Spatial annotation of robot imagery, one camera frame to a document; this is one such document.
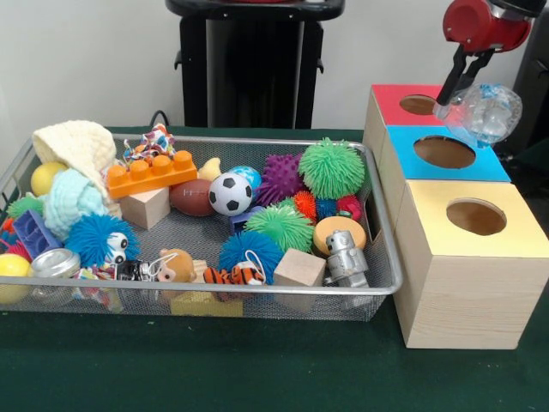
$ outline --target purple toy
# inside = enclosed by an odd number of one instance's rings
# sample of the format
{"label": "purple toy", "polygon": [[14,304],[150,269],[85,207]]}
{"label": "purple toy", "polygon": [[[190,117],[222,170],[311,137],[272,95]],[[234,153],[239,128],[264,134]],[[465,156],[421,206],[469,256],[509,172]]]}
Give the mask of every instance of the purple toy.
{"label": "purple toy", "polygon": [[257,189],[256,203],[269,206],[286,197],[305,190],[303,180],[298,175],[299,161],[302,154],[272,154],[267,157],[263,169],[263,183]]}

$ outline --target yellow ball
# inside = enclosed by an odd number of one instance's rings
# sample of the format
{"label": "yellow ball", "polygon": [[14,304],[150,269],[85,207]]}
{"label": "yellow ball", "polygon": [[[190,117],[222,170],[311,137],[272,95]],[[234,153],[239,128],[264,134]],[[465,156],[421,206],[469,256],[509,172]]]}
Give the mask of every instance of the yellow ball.
{"label": "yellow ball", "polygon": [[50,192],[53,178],[57,172],[67,170],[67,167],[57,161],[50,161],[38,166],[31,177],[31,187],[35,196],[47,195]]}
{"label": "yellow ball", "polygon": [[[25,277],[31,272],[31,264],[24,257],[13,253],[0,255],[0,276]],[[0,279],[0,305],[17,303],[28,295],[28,285],[3,285]]]}

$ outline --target green fuzzy ball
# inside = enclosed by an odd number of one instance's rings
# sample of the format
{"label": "green fuzzy ball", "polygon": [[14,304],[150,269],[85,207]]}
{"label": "green fuzzy ball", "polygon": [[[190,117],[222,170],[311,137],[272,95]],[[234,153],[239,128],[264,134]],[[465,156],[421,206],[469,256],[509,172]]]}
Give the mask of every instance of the green fuzzy ball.
{"label": "green fuzzy ball", "polygon": [[360,190],[365,179],[364,163],[347,142],[332,142],[325,137],[309,146],[299,174],[305,185],[319,199],[339,199]]}
{"label": "green fuzzy ball", "polygon": [[245,229],[267,234],[284,252],[290,248],[311,250],[311,221],[289,206],[270,206],[254,214]]}
{"label": "green fuzzy ball", "polygon": [[44,214],[44,202],[35,197],[26,196],[14,201],[8,206],[8,216],[14,219],[19,218],[27,210],[36,210],[41,215]]}

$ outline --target blue fuzzy ball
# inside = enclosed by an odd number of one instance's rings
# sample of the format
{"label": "blue fuzzy ball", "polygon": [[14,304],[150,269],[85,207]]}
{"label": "blue fuzzy ball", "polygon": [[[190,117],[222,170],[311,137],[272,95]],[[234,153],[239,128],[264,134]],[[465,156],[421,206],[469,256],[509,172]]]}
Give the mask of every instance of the blue fuzzy ball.
{"label": "blue fuzzy ball", "polygon": [[121,233],[128,240],[124,249],[126,260],[135,260],[139,255],[139,242],[131,226],[109,215],[84,215],[70,229],[65,247],[80,255],[83,268],[102,265],[112,258],[114,249],[109,245],[113,233]]}
{"label": "blue fuzzy ball", "polygon": [[231,236],[221,247],[220,270],[232,270],[240,262],[248,260],[246,251],[253,251],[261,259],[267,284],[273,284],[276,266],[282,260],[282,249],[267,235],[258,232],[241,232]]}
{"label": "blue fuzzy ball", "polygon": [[327,217],[335,216],[337,213],[337,204],[335,200],[317,200],[317,219],[321,221]]}

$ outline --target stacked boxes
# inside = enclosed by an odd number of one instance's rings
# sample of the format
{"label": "stacked boxes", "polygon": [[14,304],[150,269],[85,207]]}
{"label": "stacked boxes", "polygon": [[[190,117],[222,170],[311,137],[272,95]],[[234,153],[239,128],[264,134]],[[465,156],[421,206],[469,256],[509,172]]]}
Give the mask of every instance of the stacked boxes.
{"label": "stacked boxes", "polygon": [[490,148],[407,112],[429,113],[438,90],[374,86],[366,120],[405,269],[402,334],[409,348],[516,348],[549,276],[549,241]]}

